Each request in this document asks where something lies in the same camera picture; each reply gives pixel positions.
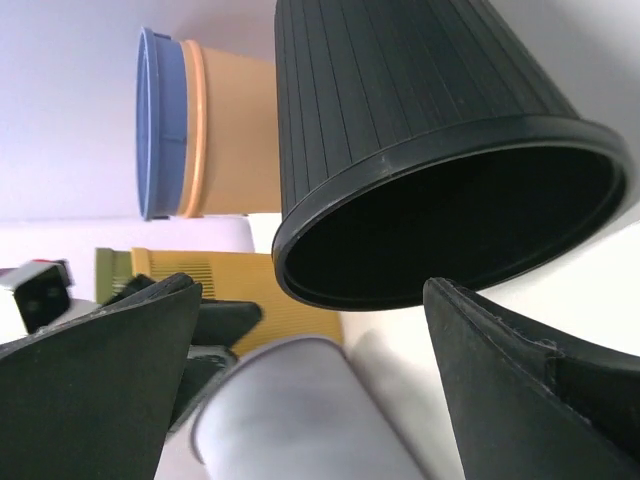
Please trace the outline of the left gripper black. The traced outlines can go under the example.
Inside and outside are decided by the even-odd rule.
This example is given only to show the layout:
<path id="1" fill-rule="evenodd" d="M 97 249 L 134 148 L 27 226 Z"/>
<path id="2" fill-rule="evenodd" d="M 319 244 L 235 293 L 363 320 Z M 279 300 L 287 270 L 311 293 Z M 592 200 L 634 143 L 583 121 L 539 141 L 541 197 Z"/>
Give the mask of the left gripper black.
<path id="1" fill-rule="evenodd" d="M 179 430 L 236 364 L 232 352 L 262 320 L 254 302 L 203 299 L 176 394 L 170 430 Z"/>

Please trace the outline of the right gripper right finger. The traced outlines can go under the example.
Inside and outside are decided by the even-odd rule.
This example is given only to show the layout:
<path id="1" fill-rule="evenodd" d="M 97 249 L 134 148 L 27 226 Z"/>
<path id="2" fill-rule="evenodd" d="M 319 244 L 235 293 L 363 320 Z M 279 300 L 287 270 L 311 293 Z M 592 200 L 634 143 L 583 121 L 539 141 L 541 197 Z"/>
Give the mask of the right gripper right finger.
<path id="1" fill-rule="evenodd" d="M 639 360 L 443 278 L 424 309 L 469 479 L 635 479 Z"/>

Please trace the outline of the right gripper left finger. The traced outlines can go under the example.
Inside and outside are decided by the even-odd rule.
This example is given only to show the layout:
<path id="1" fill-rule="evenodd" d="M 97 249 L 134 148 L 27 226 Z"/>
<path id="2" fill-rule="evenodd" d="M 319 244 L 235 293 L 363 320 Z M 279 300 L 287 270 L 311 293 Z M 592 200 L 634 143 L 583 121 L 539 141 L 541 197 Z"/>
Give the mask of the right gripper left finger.
<path id="1" fill-rule="evenodd" d="M 153 478 L 201 294 L 174 274 L 2 345 L 2 478 Z"/>

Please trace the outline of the light grey round bin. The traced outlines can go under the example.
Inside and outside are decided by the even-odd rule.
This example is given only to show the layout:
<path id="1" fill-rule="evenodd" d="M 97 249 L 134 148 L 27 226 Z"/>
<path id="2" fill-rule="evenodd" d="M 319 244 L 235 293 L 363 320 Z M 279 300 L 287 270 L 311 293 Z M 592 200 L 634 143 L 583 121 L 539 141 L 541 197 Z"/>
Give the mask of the light grey round bin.
<path id="1" fill-rule="evenodd" d="M 205 401 L 191 435 L 212 479 L 426 476 L 326 337 L 288 338 L 242 359 Z"/>

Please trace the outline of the black ribbed round bin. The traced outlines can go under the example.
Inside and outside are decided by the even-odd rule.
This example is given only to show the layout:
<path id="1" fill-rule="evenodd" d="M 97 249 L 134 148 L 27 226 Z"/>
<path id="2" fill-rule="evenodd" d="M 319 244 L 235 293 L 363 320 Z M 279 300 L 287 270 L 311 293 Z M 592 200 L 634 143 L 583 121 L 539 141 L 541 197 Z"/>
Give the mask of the black ribbed round bin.
<path id="1" fill-rule="evenodd" d="M 487 1 L 280 1 L 276 280 L 338 311 L 483 290 L 579 247 L 639 198 L 623 138 L 582 117 Z"/>

